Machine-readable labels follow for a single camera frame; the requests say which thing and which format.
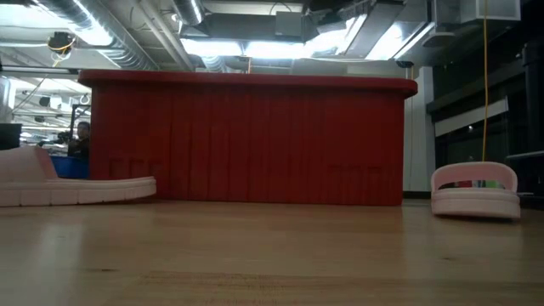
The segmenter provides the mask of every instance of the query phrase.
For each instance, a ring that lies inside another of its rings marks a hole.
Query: yellow wire
[[[62,56],[62,55],[65,54],[65,52],[66,52],[66,50],[68,49],[68,47],[65,47],[65,48],[62,50],[62,54],[61,54],[60,56]],[[56,67],[61,61],[62,61],[62,59],[57,59],[57,60],[53,63],[53,68]]]
[[[55,50],[55,51],[59,51],[59,50],[62,50],[62,49],[66,49],[66,48],[71,47],[71,45],[73,45],[75,41],[76,41],[76,39],[74,38],[74,39],[72,39],[72,41],[71,41],[70,43],[68,43],[68,44],[65,45],[64,47],[60,47],[60,48],[51,48],[51,47],[49,47],[49,49]]]
[[[484,143],[482,148],[482,162],[485,162],[485,150],[487,146],[487,110],[490,104],[490,91],[489,91],[489,80],[488,80],[488,62],[487,62],[487,2],[484,0],[484,91],[485,91],[485,115],[484,115]]]

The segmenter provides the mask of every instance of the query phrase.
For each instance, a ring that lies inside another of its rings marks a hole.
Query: blue container
[[[88,179],[88,161],[75,157],[51,156],[57,175],[64,179]]]

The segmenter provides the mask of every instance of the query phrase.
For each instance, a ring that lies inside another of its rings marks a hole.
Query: white wall
[[[16,89],[8,78],[0,77],[0,123],[11,122]]]
[[[400,68],[392,60],[373,60],[364,63],[350,64],[348,76],[361,77],[405,77],[405,69]]]
[[[418,94],[405,102],[404,191],[430,191],[435,170],[434,125],[427,103],[434,100],[433,68],[422,67]]]

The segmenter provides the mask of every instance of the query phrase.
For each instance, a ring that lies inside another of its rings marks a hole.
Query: ceiling light
[[[109,46],[113,43],[113,37],[88,11],[88,9],[81,4],[81,0],[74,0],[74,4],[86,15],[88,21],[85,27],[80,27],[76,23],[63,19],[55,11],[49,9],[42,4],[42,0],[35,0],[34,3],[44,12],[56,17],[59,20],[63,20],[66,26],[74,31],[85,43],[93,46]]]
[[[376,46],[366,56],[366,60],[389,60],[399,49],[402,48],[402,29],[400,26],[393,24],[389,27]]]
[[[304,57],[311,57],[315,52],[323,52],[336,48],[346,37],[346,30],[329,31],[314,37],[304,44]]]
[[[185,51],[188,54],[199,56],[241,56],[241,48],[238,42],[220,42],[220,41],[196,41],[192,39],[182,39]]]
[[[250,42],[246,56],[257,59],[300,59],[304,45],[300,42]]]
[[[429,23],[423,31],[421,31],[419,34],[417,34],[414,39],[412,39],[410,42],[408,42],[397,54],[394,55],[394,58],[398,60],[402,55],[404,55],[408,50],[413,48],[416,43],[418,43],[422,38],[424,38],[432,29],[434,28],[434,22]]]

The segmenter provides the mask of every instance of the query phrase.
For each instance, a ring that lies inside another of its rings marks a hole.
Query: wooden table surface
[[[0,209],[0,305],[544,305],[544,212],[168,202]]]

